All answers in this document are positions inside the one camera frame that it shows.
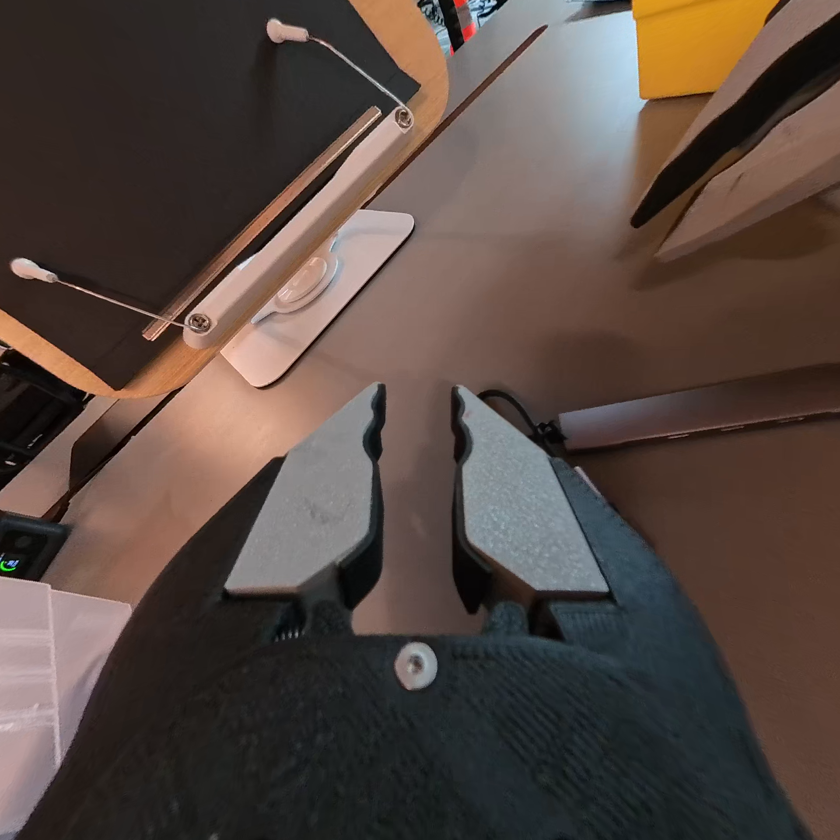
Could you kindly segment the grey aluminium usb hub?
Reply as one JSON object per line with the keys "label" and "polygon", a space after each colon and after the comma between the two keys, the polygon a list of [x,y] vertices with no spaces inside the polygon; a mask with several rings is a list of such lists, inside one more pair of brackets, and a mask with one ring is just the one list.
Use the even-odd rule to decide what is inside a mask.
{"label": "grey aluminium usb hub", "polygon": [[819,364],[559,415],[569,452],[838,419],[839,365]]}

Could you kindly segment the black device with display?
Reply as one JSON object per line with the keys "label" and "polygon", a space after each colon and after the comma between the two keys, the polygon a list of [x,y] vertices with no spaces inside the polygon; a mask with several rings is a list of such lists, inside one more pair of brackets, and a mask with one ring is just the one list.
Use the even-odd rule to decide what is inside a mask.
{"label": "black device with display", "polygon": [[69,534],[65,524],[1,511],[1,579],[41,581]]}

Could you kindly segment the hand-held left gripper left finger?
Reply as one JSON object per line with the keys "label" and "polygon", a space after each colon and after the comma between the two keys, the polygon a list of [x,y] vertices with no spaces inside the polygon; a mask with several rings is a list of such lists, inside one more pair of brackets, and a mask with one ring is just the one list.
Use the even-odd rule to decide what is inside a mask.
{"label": "hand-held left gripper left finger", "polygon": [[382,572],[385,385],[288,451],[225,583],[233,597],[332,596],[352,611]]}

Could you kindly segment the yellow box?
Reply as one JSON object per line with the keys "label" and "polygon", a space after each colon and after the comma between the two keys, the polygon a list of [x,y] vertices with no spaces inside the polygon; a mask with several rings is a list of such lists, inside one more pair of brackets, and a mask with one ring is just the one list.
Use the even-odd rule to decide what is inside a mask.
{"label": "yellow box", "polygon": [[714,92],[776,1],[633,1],[639,97]]}

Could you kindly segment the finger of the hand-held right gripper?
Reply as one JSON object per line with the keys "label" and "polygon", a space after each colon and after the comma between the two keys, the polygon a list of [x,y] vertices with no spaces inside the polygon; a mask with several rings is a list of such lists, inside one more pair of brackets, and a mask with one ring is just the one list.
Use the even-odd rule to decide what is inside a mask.
{"label": "finger of the hand-held right gripper", "polygon": [[631,216],[640,228],[723,159],[838,74],[839,2],[778,2],[750,47],[657,173]]}
{"label": "finger of the hand-held right gripper", "polygon": [[656,252],[673,261],[838,189],[839,69],[832,66],[725,153],[689,189]]}

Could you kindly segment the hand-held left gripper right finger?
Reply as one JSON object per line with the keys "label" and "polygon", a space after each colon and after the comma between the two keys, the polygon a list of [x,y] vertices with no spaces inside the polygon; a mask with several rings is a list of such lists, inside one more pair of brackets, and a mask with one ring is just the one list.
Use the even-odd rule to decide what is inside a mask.
{"label": "hand-held left gripper right finger", "polygon": [[551,456],[463,385],[455,438],[453,576],[469,614],[499,602],[526,613],[602,601],[610,586]]}

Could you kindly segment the translucent white plastic box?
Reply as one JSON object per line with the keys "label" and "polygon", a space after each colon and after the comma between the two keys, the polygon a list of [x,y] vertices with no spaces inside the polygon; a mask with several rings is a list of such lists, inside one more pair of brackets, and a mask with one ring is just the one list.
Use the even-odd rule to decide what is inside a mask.
{"label": "translucent white plastic box", "polygon": [[132,606],[1,582],[1,838],[14,838],[53,780]]}

